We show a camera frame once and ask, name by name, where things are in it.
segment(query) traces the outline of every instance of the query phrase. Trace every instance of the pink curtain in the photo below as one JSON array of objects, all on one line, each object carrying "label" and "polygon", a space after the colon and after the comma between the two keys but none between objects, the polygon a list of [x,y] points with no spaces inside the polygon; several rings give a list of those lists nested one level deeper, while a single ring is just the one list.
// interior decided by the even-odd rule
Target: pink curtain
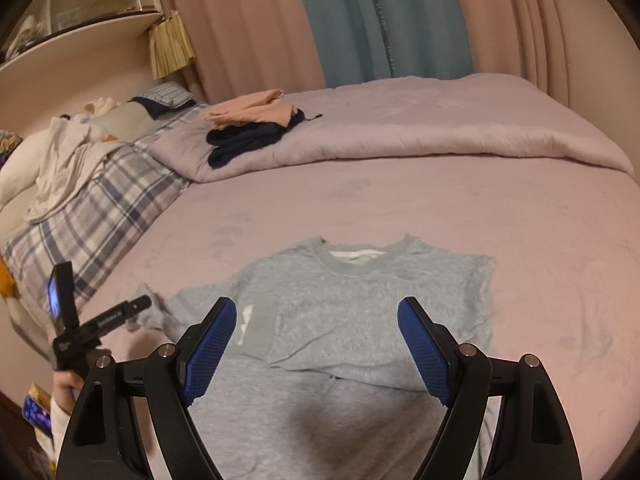
[{"label": "pink curtain", "polygon": [[564,105],[569,83],[554,0],[460,0],[476,72],[524,77]]},{"label": "pink curtain", "polygon": [[177,75],[211,103],[271,88],[324,88],[302,0],[162,0],[180,12],[196,54]]}]

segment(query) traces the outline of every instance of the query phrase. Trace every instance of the blue screen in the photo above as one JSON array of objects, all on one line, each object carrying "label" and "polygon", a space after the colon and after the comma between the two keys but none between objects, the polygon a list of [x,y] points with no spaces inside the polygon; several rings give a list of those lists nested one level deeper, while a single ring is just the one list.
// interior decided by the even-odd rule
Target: blue screen
[{"label": "blue screen", "polygon": [[56,280],[53,278],[49,280],[47,295],[49,296],[49,311],[51,313],[51,317],[56,320],[60,317],[60,303],[58,302],[58,288],[56,287]]},{"label": "blue screen", "polygon": [[22,416],[27,419],[32,426],[51,436],[51,416],[30,396],[24,398],[22,405]]}]

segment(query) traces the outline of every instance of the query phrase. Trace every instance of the blue curtain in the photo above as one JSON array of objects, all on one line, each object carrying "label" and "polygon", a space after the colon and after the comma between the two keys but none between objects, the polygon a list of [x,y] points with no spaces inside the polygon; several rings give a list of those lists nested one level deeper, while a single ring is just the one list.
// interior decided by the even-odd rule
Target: blue curtain
[{"label": "blue curtain", "polygon": [[303,0],[327,86],[473,72],[460,0]]}]

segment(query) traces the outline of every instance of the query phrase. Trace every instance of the blue plaid fabric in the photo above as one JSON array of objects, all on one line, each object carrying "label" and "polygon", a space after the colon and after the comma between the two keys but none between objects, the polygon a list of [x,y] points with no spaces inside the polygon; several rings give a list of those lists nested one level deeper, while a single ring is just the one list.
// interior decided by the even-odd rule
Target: blue plaid fabric
[{"label": "blue plaid fabric", "polygon": [[189,108],[158,132],[111,153],[104,171],[62,210],[7,242],[4,260],[39,306],[48,308],[53,265],[71,261],[76,304],[81,308],[186,189],[188,181],[152,158],[147,149],[162,131],[193,121],[206,106]]}]

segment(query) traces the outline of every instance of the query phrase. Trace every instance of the pillow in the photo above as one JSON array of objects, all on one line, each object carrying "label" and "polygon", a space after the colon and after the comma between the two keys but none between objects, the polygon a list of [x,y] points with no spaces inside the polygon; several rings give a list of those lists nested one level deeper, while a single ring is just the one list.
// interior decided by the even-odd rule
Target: pillow
[{"label": "pillow", "polygon": [[0,249],[3,249],[9,238],[29,227],[24,221],[24,212],[36,196],[37,186],[29,186],[0,211]]},{"label": "pillow", "polygon": [[103,130],[106,136],[112,135],[125,142],[136,142],[158,128],[145,107],[135,102],[124,103],[115,110],[93,118],[91,125]]},{"label": "pillow", "polygon": [[36,183],[48,133],[46,129],[24,139],[0,170],[0,210]]},{"label": "pillow", "polygon": [[180,110],[196,104],[193,94],[174,82],[155,86],[131,101],[143,105],[153,119],[170,110]]}]

